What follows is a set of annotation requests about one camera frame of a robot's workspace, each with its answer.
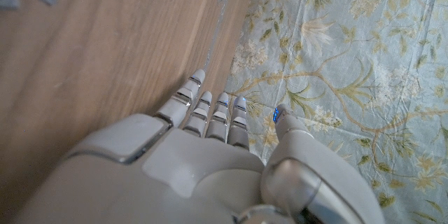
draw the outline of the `robot finger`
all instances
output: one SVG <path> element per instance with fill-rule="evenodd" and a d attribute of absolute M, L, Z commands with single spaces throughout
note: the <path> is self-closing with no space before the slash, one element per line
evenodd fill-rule
<path fill-rule="evenodd" d="M 213 115 L 210 119 L 209 128 L 205 137 L 215 138 L 219 141 L 225 142 L 225 134 L 227 131 L 227 116 L 228 116 L 229 96 L 222 93 L 218 97 Z"/>
<path fill-rule="evenodd" d="M 199 99 L 196 108 L 191 112 L 187 123 L 183 127 L 183 130 L 195 135 L 196 137 L 202 137 L 207 123 L 207 115 L 209 114 L 211 103 L 211 93 L 206 91 Z"/>
<path fill-rule="evenodd" d="M 233 104 L 227 143 L 249 150 L 249 136 L 246 123 L 246 98 L 237 97 Z"/>
<path fill-rule="evenodd" d="M 283 139 L 283 136 L 286 133 L 293 130 L 299 130 L 313 138 L 303 122 L 299 120 L 291 108 L 285 104 L 280 104 L 274 109 L 273 120 L 275 123 L 275 132 L 279 141 Z"/>
<path fill-rule="evenodd" d="M 188 78 L 175 94 L 155 113 L 155 116 L 166 120 L 174 127 L 178 127 L 186 116 L 193 99 L 196 98 L 199 87 L 205 79 L 205 72 L 198 69 Z"/>

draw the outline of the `leaf pattern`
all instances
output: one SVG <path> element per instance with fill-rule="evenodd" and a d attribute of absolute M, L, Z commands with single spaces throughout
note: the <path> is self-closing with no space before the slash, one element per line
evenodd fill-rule
<path fill-rule="evenodd" d="M 448 223 L 448 0 L 251 0 L 241 34 L 225 91 L 248 98 L 251 152 L 268 160 L 285 103 L 387 223 Z"/>

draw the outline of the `white robotic hand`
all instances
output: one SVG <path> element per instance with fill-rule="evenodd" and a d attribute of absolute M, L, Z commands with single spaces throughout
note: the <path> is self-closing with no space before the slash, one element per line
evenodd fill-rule
<path fill-rule="evenodd" d="M 16 223 L 384 223 L 368 184 L 292 111 L 274 112 L 279 145 L 265 167 L 249 150 L 246 101 L 228 129 L 223 93 L 206 129 L 197 70 L 154 117 L 131 115 L 75 146 Z"/>

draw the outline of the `wooden floor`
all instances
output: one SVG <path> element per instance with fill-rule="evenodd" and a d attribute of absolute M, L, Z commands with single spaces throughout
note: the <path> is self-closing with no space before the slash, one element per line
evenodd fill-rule
<path fill-rule="evenodd" d="M 88 133 L 224 88 L 249 0 L 21 0 L 0 12 L 0 223 Z"/>

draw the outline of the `blue light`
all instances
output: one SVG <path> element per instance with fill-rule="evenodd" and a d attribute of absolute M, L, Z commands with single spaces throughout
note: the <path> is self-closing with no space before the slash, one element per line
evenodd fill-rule
<path fill-rule="evenodd" d="M 277 108 L 275 108 L 273 114 L 272 114 L 272 120 L 274 121 L 274 123 L 277 122 L 277 118 L 279 116 L 279 110 Z"/>

